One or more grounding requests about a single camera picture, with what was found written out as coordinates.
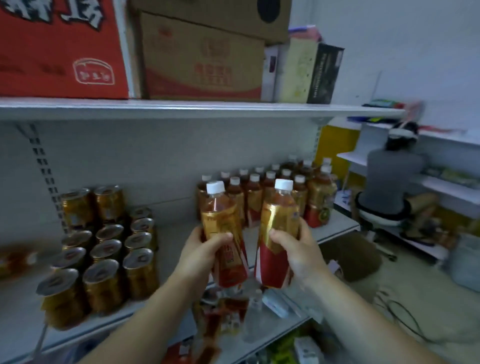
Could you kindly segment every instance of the white bottle cap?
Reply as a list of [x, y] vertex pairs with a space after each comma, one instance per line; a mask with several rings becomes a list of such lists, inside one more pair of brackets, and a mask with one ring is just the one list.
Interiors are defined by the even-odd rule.
[[323, 165], [320, 167], [320, 171], [323, 172], [323, 173], [332, 173], [332, 166], [329, 166], [329, 165]]
[[214, 181], [207, 183], [208, 194], [220, 194], [225, 192], [225, 186], [222, 181]]
[[305, 176], [303, 174], [297, 174], [295, 176], [296, 183], [305, 183]]
[[230, 177], [230, 184], [238, 186], [240, 184], [240, 177]]
[[252, 173], [250, 175], [250, 181], [252, 182], [258, 182], [260, 180], [260, 175], [256, 174], [256, 173]]
[[277, 178], [275, 180], [275, 188], [277, 190], [291, 191], [293, 189], [293, 181], [292, 180], [283, 180], [281, 178]]

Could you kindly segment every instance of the can lid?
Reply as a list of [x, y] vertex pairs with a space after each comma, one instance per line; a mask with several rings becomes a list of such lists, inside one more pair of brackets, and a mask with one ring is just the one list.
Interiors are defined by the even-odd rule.
[[153, 252], [150, 249], [142, 248], [132, 250], [123, 260], [125, 269], [136, 269], [148, 265], [153, 260]]
[[71, 190], [61, 195], [62, 200], [75, 200], [76, 198], [87, 196], [90, 193], [88, 188], [81, 188], [79, 190]]
[[132, 232], [148, 231], [155, 227], [155, 221], [152, 218], [140, 218], [130, 225]]
[[61, 244], [67, 247], [79, 246], [92, 238], [92, 232], [90, 230], [74, 231], [67, 234], [61, 240]]
[[225, 185], [222, 181], [214, 181], [207, 183], [208, 194], [220, 194], [222, 192], [225, 192]]
[[102, 195], [102, 194], [113, 194], [113, 193], [118, 192], [118, 191], [121, 191], [120, 186], [117, 185], [117, 184], [111, 184], [111, 185], [108, 185], [108, 186], [97, 187], [95, 189], [94, 193], [98, 196], [98, 195]]
[[117, 274], [119, 263], [113, 259], [105, 259], [92, 264], [84, 273], [83, 281], [86, 284], [100, 283]]
[[250, 175], [250, 181], [252, 182], [258, 182], [260, 180], [260, 175], [258, 175], [257, 173], [252, 173]]
[[296, 183], [305, 183], [305, 176], [303, 174], [297, 174], [295, 176]]
[[79, 276], [76, 269], [59, 269], [41, 281], [36, 293], [43, 297], [53, 296], [66, 291], [75, 284]]
[[95, 245], [90, 252], [93, 259], [106, 258], [119, 252], [121, 249], [121, 241], [116, 239], [105, 240]]
[[329, 165], [323, 165], [320, 167], [320, 171], [323, 172], [323, 173], [331, 173], [332, 172], [332, 166], [329, 166]]
[[80, 247], [62, 250], [62, 252], [55, 258], [52, 268], [62, 269], [71, 267], [80, 262], [85, 254], [87, 254], [87, 251]]
[[148, 207], [137, 207], [130, 212], [130, 217], [134, 220], [139, 218], [149, 218], [152, 215], [152, 210]]
[[152, 234], [146, 231], [139, 231], [130, 235], [125, 240], [125, 247], [129, 249], [146, 248], [152, 241]]
[[102, 227], [96, 233], [96, 238], [99, 240], [110, 240], [123, 233], [123, 226], [120, 224], [108, 224]]
[[230, 184], [238, 186], [240, 184], [240, 177], [230, 177]]
[[293, 189], [293, 181], [277, 178], [275, 180], [275, 189], [291, 191]]

